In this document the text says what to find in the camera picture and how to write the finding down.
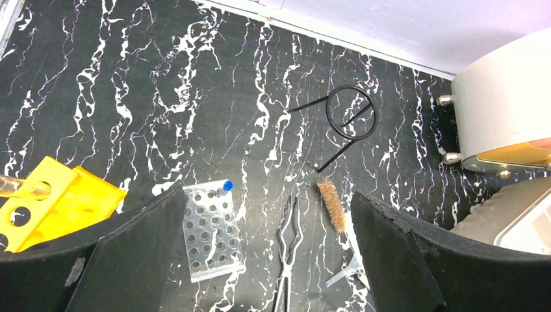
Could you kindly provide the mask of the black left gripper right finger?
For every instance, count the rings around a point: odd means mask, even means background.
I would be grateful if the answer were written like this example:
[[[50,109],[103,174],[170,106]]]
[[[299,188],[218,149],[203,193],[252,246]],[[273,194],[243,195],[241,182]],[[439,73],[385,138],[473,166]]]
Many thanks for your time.
[[[549,311],[550,257],[478,242],[361,192],[353,230],[377,311]]]

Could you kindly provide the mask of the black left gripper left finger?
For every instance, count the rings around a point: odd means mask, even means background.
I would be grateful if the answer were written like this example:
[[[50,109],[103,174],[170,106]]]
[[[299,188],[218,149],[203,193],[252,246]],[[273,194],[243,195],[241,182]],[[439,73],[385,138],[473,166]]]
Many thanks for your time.
[[[157,311],[187,203],[174,185],[136,209],[1,254],[2,311]]]

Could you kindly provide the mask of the blue capped tube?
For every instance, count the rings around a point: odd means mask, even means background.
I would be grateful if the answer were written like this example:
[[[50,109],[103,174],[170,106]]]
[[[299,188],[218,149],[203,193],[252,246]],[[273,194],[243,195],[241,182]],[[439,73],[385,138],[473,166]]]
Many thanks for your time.
[[[222,186],[217,190],[219,196],[226,196],[233,189],[233,182],[231,180],[226,180],[222,183]]]

